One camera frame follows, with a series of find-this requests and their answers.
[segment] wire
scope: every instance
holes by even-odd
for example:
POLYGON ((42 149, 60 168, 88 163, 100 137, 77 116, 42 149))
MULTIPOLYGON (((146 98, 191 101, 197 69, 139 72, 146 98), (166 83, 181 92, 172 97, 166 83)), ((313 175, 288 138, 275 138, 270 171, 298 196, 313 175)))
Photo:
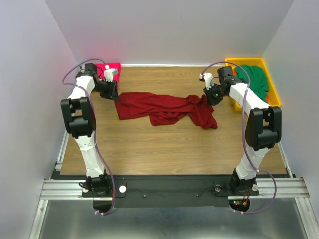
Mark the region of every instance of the wire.
MULTIPOLYGON (((114 194, 115 194, 114 188, 111 189, 110 192, 111 192, 111 197, 114 198, 114 194)), ((92 209, 93 209, 93 211, 94 211, 94 214, 98 214, 98 215, 100 215, 100 216, 102 216, 102 217, 103 217, 104 215, 109 214, 110 211, 111 211, 111 210, 109 209, 107 212, 100 212, 99 210, 96 210, 96 209, 93 208, 93 207, 92 207, 92 209)))
POLYGON ((241 213, 241 214, 252 215, 252 214, 256 214, 256 213, 263 212, 264 210, 266 210, 267 208, 269 208, 269 207, 274 203, 275 198, 276 198, 276 194, 277 194, 277 183, 276 183, 276 180, 275 180, 274 176, 273 176, 270 172, 268 172, 268 171, 266 171, 266 170, 259 170, 259 169, 254 165, 254 163, 252 162, 252 160, 250 159, 250 157, 249 157, 249 155, 248 155, 247 145, 246 145, 246 140, 245 140, 245 107, 246 107, 247 93, 248 93, 248 90, 249 90, 249 87, 250 87, 250 83, 251 83, 250 77, 249 77, 248 73, 245 71, 244 68, 242 68, 240 65, 238 65, 238 64, 236 64, 236 63, 234 63, 234 62, 230 62, 230 61, 218 61, 218 62, 212 63, 212 64, 210 64, 209 66, 207 66, 207 67, 202 71, 201 74, 203 75, 208 68, 210 68, 210 67, 212 67, 212 66, 214 66, 214 65, 216 65, 216 64, 220 64, 220 63, 228 63, 228 64, 232 64, 232 65, 234 65, 234 66, 237 66, 237 67, 239 67, 239 68, 245 73, 245 75, 247 76, 248 83, 247 83, 247 88, 246 88, 246 90, 245 90, 244 99, 243 99, 243 107, 242 107, 243 110, 242 110, 242 121, 241 121, 241 134, 242 134, 241 136, 242 136, 242 141, 243 141, 244 152, 245 152, 245 155, 246 155, 246 157, 247 157, 247 159, 248 159, 250 165, 252 166, 252 168, 253 168, 255 171, 257 171, 257 172, 267 173, 267 174, 269 175, 269 177, 271 177, 271 179, 272 179, 273 182, 274 182, 274 188, 275 188, 274 195, 273 195, 273 197, 272 197, 270 203, 269 203, 266 207, 264 207, 264 208, 262 208, 262 209, 260 209, 260 210, 254 211, 254 212, 240 212, 240 211, 235 211, 235 212, 239 212, 239 213, 241 213))
POLYGON ((84 189, 89 190, 89 188, 88 188, 87 186, 85 186, 84 183, 82 183, 82 182, 79 182, 79 186, 80 186, 81 188, 84 188, 84 189))
POLYGON ((248 198, 249 198, 249 190, 247 189, 247 191, 244 193, 244 197, 242 200, 240 200, 240 202, 244 201, 245 200, 245 197, 247 197, 247 200, 248 201, 248 198))
MULTIPOLYGON (((83 62, 79 63, 78 65, 76 65, 75 67, 73 67, 68 73, 65 74, 65 76, 62 78, 62 84, 63 84, 63 85, 74 86, 74 87, 77 87, 77 88, 82 89, 82 90, 85 92, 86 96, 88 97, 89 102, 90 102, 90 105, 91 105, 91 107, 92 107, 93 114, 95 115, 95 110, 94 110, 94 106, 93 106, 93 104, 92 104, 92 99, 91 99, 90 94, 87 92, 87 90, 84 89, 84 88, 81 87, 81 86, 78 86, 78 85, 75 84, 75 83, 65 83, 65 82, 64 82, 65 79, 66 79, 66 77, 67 77, 68 75, 70 75, 70 73, 71 73, 72 71, 74 71, 76 68, 78 68, 78 67, 81 66, 82 64, 84 64, 84 63, 86 63, 86 62, 88 62, 88 61, 92 61, 92 60, 98 60, 98 61, 101 61, 101 62, 103 62, 103 63, 105 64, 105 62, 104 62, 103 60, 98 59, 98 58, 91 58, 91 59, 89 59, 89 60, 83 61, 83 62)), ((103 213, 103 214, 101 214, 100 212, 96 212, 97 214, 103 216, 103 215, 109 214, 109 213, 112 211, 112 209, 114 208, 114 205, 115 205, 115 181, 114 181, 114 177, 113 177, 113 174, 112 174, 112 171, 111 171, 109 165, 106 163, 105 159, 103 158, 103 156, 102 156, 102 154, 101 154, 101 152, 100 152, 100 150, 99 150, 99 148, 98 148, 98 144, 96 143, 96 135, 97 135, 97 134, 96 134, 96 131, 95 131, 95 134, 94 134, 95 148, 96 148, 96 151, 98 152, 98 154, 99 154, 99 156, 100 156, 100 158, 101 158, 103 164, 105 165, 105 167, 106 167, 107 170, 109 171, 109 174, 110 174, 110 177, 111 177, 111 181, 112 181, 112 186, 113 186, 113 197, 112 197, 112 204, 111 204, 110 209, 109 209, 106 213, 103 213)))
POLYGON ((213 79, 211 79, 211 81, 210 81, 210 86, 214 86, 214 82, 213 82, 213 81, 214 81, 215 78, 218 78, 218 79, 219 79, 218 76, 213 77, 213 79))
POLYGON ((246 199, 246 201, 245 201, 245 204, 244 204, 244 205, 246 205, 246 204, 247 204, 247 202, 248 202, 248 200, 249 200, 249 190, 247 190, 247 193, 248 193, 248 196, 247 196, 247 199, 246 199))
POLYGON ((103 75, 104 70, 101 67, 99 67, 99 66, 96 66, 96 67, 99 68, 102 71, 101 74, 99 75, 99 78, 101 78, 101 76, 103 75))

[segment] red towel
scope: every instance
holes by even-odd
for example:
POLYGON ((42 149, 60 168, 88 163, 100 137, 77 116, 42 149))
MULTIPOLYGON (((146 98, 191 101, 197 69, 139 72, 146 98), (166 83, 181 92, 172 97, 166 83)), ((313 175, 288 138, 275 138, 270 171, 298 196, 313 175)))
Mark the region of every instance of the red towel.
POLYGON ((150 115, 152 125, 174 124, 189 114, 196 126, 203 129, 217 128, 217 122, 212 116, 214 109, 207 104, 206 95, 201 98, 196 95, 181 98, 146 92, 127 92, 120 94, 120 101, 115 101, 115 106, 120 120, 150 115))

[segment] wooden table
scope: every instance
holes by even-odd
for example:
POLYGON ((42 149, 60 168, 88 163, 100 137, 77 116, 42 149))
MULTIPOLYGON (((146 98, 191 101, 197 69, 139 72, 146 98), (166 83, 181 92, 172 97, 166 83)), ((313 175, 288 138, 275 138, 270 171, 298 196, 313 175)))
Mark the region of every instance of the wooden table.
MULTIPOLYGON (((201 96, 202 67, 125 67, 120 92, 152 92, 178 97, 201 96)), ((188 116, 173 125, 152 126, 149 117, 119 120, 113 101, 91 94, 96 111, 97 142, 113 174, 231 174, 243 156, 241 113, 229 97, 214 106, 218 129, 195 126, 188 116)), ((286 173, 276 145, 260 169, 286 173)), ((69 137, 61 175, 85 175, 78 145, 69 137)))

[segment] green cloth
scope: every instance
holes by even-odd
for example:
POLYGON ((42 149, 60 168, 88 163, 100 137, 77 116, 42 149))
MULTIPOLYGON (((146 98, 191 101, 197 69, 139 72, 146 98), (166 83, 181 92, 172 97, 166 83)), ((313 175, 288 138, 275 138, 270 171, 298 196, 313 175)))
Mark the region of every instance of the green cloth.
MULTIPOLYGON (((266 101, 266 97, 269 91, 269 84, 267 80, 267 76, 262 68, 259 66, 248 66, 248 65, 241 65, 245 71, 247 71, 250 77, 250 89, 264 102, 266 101)), ((235 68, 236 77, 243 78, 243 80, 247 83, 247 76, 246 74, 240 69, 239 67, 235 68)))

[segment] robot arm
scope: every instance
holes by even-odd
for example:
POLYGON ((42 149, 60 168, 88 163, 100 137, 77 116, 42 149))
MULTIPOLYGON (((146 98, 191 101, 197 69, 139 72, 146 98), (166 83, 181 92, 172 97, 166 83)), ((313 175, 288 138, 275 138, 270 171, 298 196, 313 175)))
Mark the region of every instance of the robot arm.
MULTIPOLYGON (((213 75, 204 73, 199 80, 205 82, 204 92, 211 105, 220 103, 224 96, 230 96, 243 106, 247 84, 242 79, 235 78, 231 67, 218 69, 220 85, 213 83, 213 75)), ((249 116, 245 131, 246 148, 249 158, 256 168, 259 167, 264 156, 281 140, 281 109, 271 107, 263 102, 250 89, 247 92, 245 113, 249 116)), ((242 191, 251 188, 255 183, 256 170, 243 155, 241 162, 235 168, 231 187, 233 191, 242 191)))
POLYGON ((96 65, 85 64, 76 75, 78 87, 73 89, 67 99, 61 101, 66 130, 79 145, 85 163, 87 176, 85 187, 100 197, 109 193, 111 184, 95 147, 96 120, 89 96, 93 90, 96 90, 103 98, 118 100, 117 82, 113 81, 116 74, 118 74, 117 69, 110 69, 106 65, 102 80, 97 76, 96 65), (81 111, 81 114, 75 115, 76 111, 81 111))

